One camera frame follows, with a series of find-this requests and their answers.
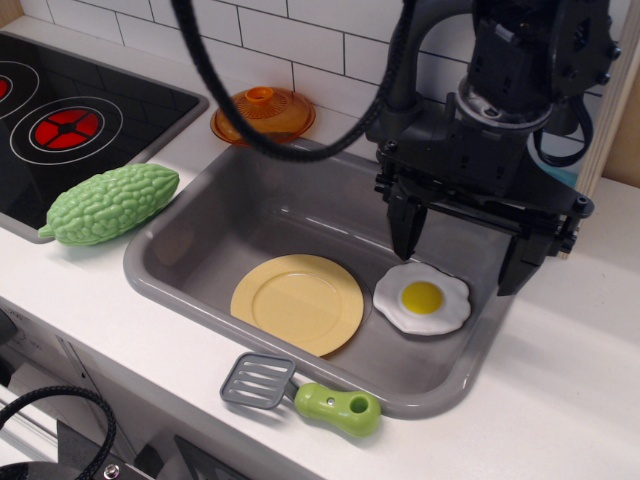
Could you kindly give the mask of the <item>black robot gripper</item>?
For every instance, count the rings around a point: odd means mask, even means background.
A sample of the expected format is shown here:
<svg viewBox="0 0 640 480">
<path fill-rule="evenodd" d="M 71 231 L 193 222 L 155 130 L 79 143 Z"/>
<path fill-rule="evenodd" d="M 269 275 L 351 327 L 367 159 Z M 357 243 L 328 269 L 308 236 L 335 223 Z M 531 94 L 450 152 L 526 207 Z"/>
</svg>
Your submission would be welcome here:
<svg viewBox="0 0 640 480">
<path fill-rule="evenodd" d="M 572 165 L 583 154 L 548 156 L 542 136 L 536 131 L 528 147 L 522 136 L 451 118 L 428 140 L 380 143 L 376 189 L 388 204 L 395 254 L 402 260 L 414 254 L 430 209 L 511 235 L 498 296 L 517 294 L 546 253 L 570 252 L 593 203 L 541 167 Z"/>
</svg>

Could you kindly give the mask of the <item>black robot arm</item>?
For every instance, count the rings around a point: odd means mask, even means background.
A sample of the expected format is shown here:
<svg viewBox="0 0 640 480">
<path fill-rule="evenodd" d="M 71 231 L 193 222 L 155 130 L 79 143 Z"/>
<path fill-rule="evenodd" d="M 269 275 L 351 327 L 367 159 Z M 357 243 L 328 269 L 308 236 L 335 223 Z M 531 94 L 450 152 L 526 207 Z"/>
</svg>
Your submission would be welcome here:
<svg viewBox="0 0 640 480">
<path fill-rule="evenodd" d="M 473 18 L 475 46 L 441 109 L 417 91 L 420 46 L 438 23 Z M 583 96 L 609 81 L 620 48 L 605 1 L 408 1 L 389 48 L 380 111 L 377 190 L 388 205 L 395 253 L 408 259 L 427 212 L 510 236 L 498 277 L 517 293 L 549 256 L 572 250 L 593 202 L 552 178 L 578 154 L 546 154 L 546 132 L 593 138 Z"/>
</svg>

